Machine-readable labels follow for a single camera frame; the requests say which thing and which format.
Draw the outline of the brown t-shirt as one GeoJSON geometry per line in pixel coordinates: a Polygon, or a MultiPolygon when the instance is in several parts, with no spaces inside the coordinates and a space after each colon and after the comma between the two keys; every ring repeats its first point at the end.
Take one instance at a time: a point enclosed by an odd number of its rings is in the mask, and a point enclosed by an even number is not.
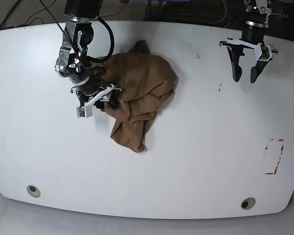
{"type": "Polygon", "coordinates": [[[111,139],[134,152],[144,151],[143,139],[157,110],[174,93],[177,75],[169,62],[151,54],[145,40],[138,41],[128,52],[118,53],[100,63],[106,69],[103,80],[121,86],[117,109],[108,104],[103,112],[115,118],[111,139]]]}

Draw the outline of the red tape rectangle marking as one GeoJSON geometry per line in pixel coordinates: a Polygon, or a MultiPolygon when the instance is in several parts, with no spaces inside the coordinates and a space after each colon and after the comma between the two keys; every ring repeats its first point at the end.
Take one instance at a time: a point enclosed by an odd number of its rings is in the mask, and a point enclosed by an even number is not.
{"type": "Polygon", "coordinates": [[[265,175],[275,175],[283,154],[284,139],[269,139],[265,147],[262,171],[265,175]]]}

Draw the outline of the grey table grommet left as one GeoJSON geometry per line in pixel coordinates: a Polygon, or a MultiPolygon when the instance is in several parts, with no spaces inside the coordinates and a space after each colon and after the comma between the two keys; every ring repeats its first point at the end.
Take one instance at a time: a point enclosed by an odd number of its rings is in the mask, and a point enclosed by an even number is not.
{"type": "Polygon", "coordinates": [[[33,185],[29,185],[27,187],[27,192],[30,196],[32,196],[34,198],[39,198],[41,196],[39,189],[33,185]]]}

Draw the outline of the grey table grommet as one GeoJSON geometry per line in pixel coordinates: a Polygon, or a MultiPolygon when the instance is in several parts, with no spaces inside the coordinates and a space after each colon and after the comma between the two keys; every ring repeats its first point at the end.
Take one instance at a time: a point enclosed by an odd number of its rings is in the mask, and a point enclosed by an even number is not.
{"type": "Polygon", "coordinates": [[[246,198],[245,200],[242,201],[241,208],[243,210],[249,210],[249,209],[253,208],[255,203],[256,203],[255,198],[253,198],[253,197],[246,198]]]}
{"type": "Polygon", "coordinates": [[[30,196],[32,196],[34,198],[39,198],[41,196],[39,189],[33,185],[29,185],[27,187],[27,192],[30,196]]]}

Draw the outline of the grey table grommet right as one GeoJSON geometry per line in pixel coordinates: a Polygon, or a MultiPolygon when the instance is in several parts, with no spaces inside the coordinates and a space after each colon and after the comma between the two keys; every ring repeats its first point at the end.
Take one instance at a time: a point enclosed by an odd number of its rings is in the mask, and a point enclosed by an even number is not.
{"type": "Polygon", "coordinates": [[[243,210],[249,210],[249,209],[253,208],[255,203],[256,203],[255,198],[253,198],[253,197],[246,198],[245,200],[242,201],[241,208],[243,210]]]}

